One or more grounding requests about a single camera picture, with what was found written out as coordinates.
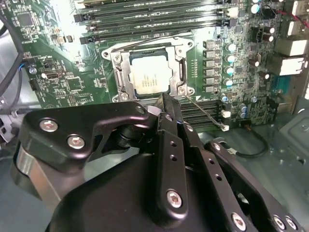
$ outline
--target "cable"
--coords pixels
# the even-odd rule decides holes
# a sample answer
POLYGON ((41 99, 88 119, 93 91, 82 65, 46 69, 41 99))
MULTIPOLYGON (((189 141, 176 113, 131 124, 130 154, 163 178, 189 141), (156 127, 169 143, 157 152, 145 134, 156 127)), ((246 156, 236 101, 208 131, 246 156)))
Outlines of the cable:
POLYGON ((17 86, 17 91, 16 91, 16 95, 15 98, 13 100, 13 102, 11 103, 11 105, 9 107, 7 107, 6 109, 3 109, 0 111, 0 114, 3 114, 3 112, 6 112, 8 114, 11 113, 11 110, 17 105, 18 100, 20 98, 20 92, 21 92, 21 86, 23 84, 23 73, 21 71, 21 68, 24 66, 24 64, 21 64, 18 68, 18 86, 17 86))
POLYGON ((9 69, 5 78, 0 83, 0 96, 2 96, 4 94, 4 92, 7 90, 10 83, 12 82, 12 80, 15 76, 15 73, 17 72, 17 70, 18 70, 18 68, 19 68, 19 66, 20 66, 20 64, 23 60, 24 49, 23 49, 23 46, 22 46, 20 39, 18 38, 18 35, 16 34, 16 32, 13 29, 13 26, 11 26, 11 24, 6 20, 6 18, 2 14, 0 14, 0 20, 2 21, 4 26, 9 31, 11 38, 12 38, 12 41, 13 41, 13 43, 14 43, 16 49, 17 49, 17 52, 18 52, 18 55, 17 55, 13 65, 9 69))
POLYGON ((288 15, 288 16, 292 17, 293 19, 295 19, 296 21, 300 21, 303 25, 306 26, 306 28, 309 28, 309 23, 308 22, 302 20, 300 17, 298 17, 298 16, 296 16, 296 15, 294 15, 292 13, 288 13, 288 12, 281 11, 281 10, 277 10, 277 13, 282 14, 282 15, 288 15))
POLYGON ((2 26, 2 28, 0 29, 0 36, 2 36, 5 32, 7 31, 6 26, 2 26))
POLYGON ((268 151, 268 142, 263 138, 262 135, 260 135, 256 131, 254 131, 249 125, 245 125, 244 128, 248 132, 252 133, 258 140, 260 140, 263 143, 263 149, 260 152, 257 152, 255 154, 245 154, 245 153, 241 153, 241 152, 229 147, 226 143, 221 143, 222 146, 225 147, 227 150, 229 150, 229 152, 231 154, 235 154, 236 156, 243 157, 243 158, 246 158, 246 159, 254 159, 254 158, 257 158, 257 157, 264 155, 268 151))
POLYGON ((202 107, 200 107, 198 104, 196 104, 194 101, 192 101, 188 96, 186 96, 186 98, 193 103, 198 109, 200 109, 204 114, 206 114, 206 116, 213 122, 214 125, 220 127, 221 129, 225 129, 225 126, 219 122, 217 122, 208 112, 206 112, 205 110, 202 109, 202 107))

